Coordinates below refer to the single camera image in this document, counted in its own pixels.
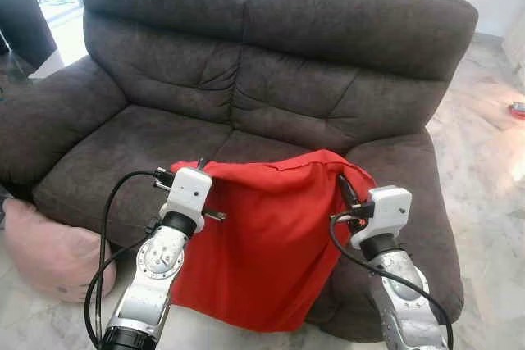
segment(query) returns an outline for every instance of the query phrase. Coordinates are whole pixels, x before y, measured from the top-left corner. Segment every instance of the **pink pouf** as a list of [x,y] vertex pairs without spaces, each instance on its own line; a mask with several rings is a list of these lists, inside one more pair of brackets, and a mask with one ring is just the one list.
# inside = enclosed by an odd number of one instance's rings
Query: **pink pouf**
[[[35,289],[68,302],[83,302],[98,269],[100,235],[61,225],[21,200],[8,198],[5,240],[7,252],[21,276]],[[106,244],[106,258],[111,255]],[[115,284],[116,265],[104,272],[103,295]]]

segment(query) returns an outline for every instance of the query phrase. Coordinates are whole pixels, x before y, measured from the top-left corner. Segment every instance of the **red fabric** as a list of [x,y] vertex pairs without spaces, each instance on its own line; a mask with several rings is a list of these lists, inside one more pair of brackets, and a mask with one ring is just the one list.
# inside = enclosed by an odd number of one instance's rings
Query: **red fabric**
[[[171,166],[175,172],[195,162]],[[206,219],[186,249],[172,302],[260,332],[296,330],[340,255],[329,215],[345,210],[336,176],[346,175],[363,201],[372,177],[321,150],[274,163],[210,162],[207,207],[227,214]],[[347,226],[337,227],[342,243]]]

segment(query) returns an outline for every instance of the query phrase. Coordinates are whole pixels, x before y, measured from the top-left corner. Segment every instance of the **cable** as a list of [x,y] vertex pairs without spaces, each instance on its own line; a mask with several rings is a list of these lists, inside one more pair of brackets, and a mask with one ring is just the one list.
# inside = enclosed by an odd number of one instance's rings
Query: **cable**
[[109,266],[112,261],[114,261],[116,258],[118,258],[121,254],[124,252],[127,252],[128,250],[139,246],[140,244],[144,243],[146,239],[149,238],[149,234],[143,237],[140,241],[133,243],[132,245],[122,248],[118,252],[115,252],[112,254],[111,257],[109,257],[105,262],[104,265],[101,268],[98,268],[97,272],[95,273],[94,277],[89,282],[88,290],[85,294],[85,300],[84,300],[84,323],[85,328],[88,331],[89,338],[91,339],[91,343],[95,346],[95,348],[98,348],[99,341],[97,340],[97,336],[95,335],[93,331],[93,326],[91,325],[91,314],[90,314],[90,306],[91,306],[91,297],[93,295],[93,290],[95,288],[95,284],[97,283],[98,278],[103,274],[103,272],[106,270],[107,266]]
[[[126,182],[129,178],[137,175],[151,175],[155,176],[152,171],[132,171],[129,174],[124,175],[113,187],[113,190],[107,197],[106,205],[104,206],[104,213],[102,218],[102,224],[100,229],[100,256],[98,259],[98,270],[103,269],[104,257],[106,256],[106,233],[107,233],[107,218],[109,217],[109,209],[111,208],[113,198],[115,198],[118,189]],[[101,303],[102,303],[102,284],[103,275],[100,275],[97,280],[97,294],[95,296],[95,330],[97,333],[97,343],[102,343],[102,323],[101,323]]]
[[337,237],[336,237],[336,224],[337,224],[337,216],[333,216],[330,219],[330,238],[331,238],[332,242],[335,244],[335,246],[343,254],[343,256],[347,257],[348,259],[350,259],[355,264],[357,264],[357,265],[359,265],[359,266],[361,266],[363,268],[366,268],[367,270],[369,270],[369,271],[371,271],[371,272],[373,272],[375,274],[378,274],[378,275],[380,275],[380,276],[382,276],[384,278],[388,278],[388,279],[394,280],[394,281],[396,281],[398,283],[404,284],[409,289],[412,289],[413,291],[415,291],[416,293],[420,294],[422,297],[427,299],[428,302],[430,302],[432,305],[434,305],[437,308],[437,310],[442,315],[443,320],[445,321],[446,336],[447,336],[447,346],[448,346],[449,350],[453,350],[453,348],[454,348],[454,335],[453,335],[453,332],[452,332],[452,324],[450,323],[450,318],[447,315],[445,309],[438,303],[438,301],[436,301],[429,293],[427,293],[423,289],[420,289],[414,283],[409,282],[408,280],[403,279],[403,278],[401,278],[398,275],[394,275],[394,274],[391,274],[390,272],[386,272],[385,270],[380,270],[379,268],[376,268],[372,264],[368,264],[365,261],[359,260],[356,256],[353,256],[350,252],[348,252],[343,247],[343,245],[340,244],[339,240],[337,239]]

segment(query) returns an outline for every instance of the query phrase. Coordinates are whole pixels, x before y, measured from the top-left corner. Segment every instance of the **red towel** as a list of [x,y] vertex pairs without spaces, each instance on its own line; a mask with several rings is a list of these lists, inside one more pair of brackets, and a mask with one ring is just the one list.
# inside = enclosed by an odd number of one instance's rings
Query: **red towel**
[[[175,172],[196,162],[178,162]],[[172,302],[260,332],[290,331],[304,322],[339,258],[329,215],[345,211],[336,177],[344,174],[364,201],[372,177],[327,150],[274,163],[210,162],[206,219],[186,249]],[[346,225],[337,236],[348,242]]]

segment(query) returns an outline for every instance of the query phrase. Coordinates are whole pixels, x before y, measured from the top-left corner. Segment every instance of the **sofa armrest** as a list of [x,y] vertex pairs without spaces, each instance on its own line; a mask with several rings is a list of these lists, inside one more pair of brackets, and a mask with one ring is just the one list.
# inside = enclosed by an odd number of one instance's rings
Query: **sofa armrest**
[[[463,308],[463,286],[454,236],[441,195],[434,147],[428,132],[364,143],[352,149],[347,159],[368,171],[378,186],[394,184],[413,194],[408,224],[401,230],[399,242],[412,256],[416,266],[428,279],[431,294],[457,320]],[[340,260],[332,276],[336,298],[341,309],[356,311],[366,308],[358,288],[368,288],[367,273],[345,259]],[[370,322],[354,327],[350,336],[364,338],[371,332]],[[343,334],[345,319],[334,316],[324,330]]]
[[126,106],[90,57],[0,102],[0,182],[32,185],[82,138]]

